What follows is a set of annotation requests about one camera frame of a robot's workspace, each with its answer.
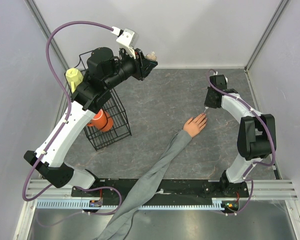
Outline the nail polish bottle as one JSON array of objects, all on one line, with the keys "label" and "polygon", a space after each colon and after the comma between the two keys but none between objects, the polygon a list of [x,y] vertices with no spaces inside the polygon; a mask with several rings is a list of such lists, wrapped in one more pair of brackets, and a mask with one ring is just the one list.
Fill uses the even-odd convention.
[{"label": "nail polish bottle", "polygon": [[146,56],[145,56],[146,59],[150,60],[150,61],[157,61],[157,56],[155,54],[154,51],[152,51],[151,53],[148,53]]}]

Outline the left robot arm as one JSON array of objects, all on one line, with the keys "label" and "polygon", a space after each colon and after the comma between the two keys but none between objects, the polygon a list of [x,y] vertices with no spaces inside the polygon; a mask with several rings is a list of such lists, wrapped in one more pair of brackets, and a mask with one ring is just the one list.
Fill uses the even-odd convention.
[{"label": "left robot arm", "polygon": [[87,59],[87,70],[82,82],[70,96],[70,107],[48,138],[35,151],[28,150],[24,159],[56,188],[67,184],[78,186],[89,197],[96,196],[100,185],[87,170],[76,169],[64,162],[74,140],[82,129],[111,98],[111,89],[133,77],[143,81],[158,65],[154,53],[144,55],[142,50],[124,48],[115,56],[108,47],[99,47]]}]

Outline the grey sleeve forearm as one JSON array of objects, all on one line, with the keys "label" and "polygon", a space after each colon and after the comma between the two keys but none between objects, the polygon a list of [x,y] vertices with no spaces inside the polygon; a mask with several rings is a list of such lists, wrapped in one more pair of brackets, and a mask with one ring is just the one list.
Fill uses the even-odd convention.
[{"label": "grey sleeve forearm", "polygon": [[180,130],[172,137],[158,161],[131,188],[121,207],[97,237],[98,240],[124,240],[126,238],[138,208],[155,195],[172,160],[191,140],[192,137],[184,130]]}]

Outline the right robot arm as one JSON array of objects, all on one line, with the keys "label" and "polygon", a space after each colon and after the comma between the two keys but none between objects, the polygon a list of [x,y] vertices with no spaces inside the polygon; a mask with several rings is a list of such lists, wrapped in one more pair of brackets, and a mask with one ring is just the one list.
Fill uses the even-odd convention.
[{"label": "right robot arm", "polygon": [[248,174],[257,165],[271,167],[276,158],[276,126],[272,114],[255,110],[233,88],[228,80],[214,69],[207,72],[208,88],[204,106],[223,109],[239,123],[237,136],[238,155],[219,180],[219,191],[225,197],[232,196]]}]

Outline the mannequin hand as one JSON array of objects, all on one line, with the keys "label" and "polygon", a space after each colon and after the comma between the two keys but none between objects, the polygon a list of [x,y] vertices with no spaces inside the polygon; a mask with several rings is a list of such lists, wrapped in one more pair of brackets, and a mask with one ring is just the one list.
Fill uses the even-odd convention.
[{"label": "mannequin hand", "polygon": [[206,127],[207,121],[207,115],[205,113],[201,113],[196,117],[190,118],[183,125],[183,130],[188,133],[191,138],[194,138]]}]

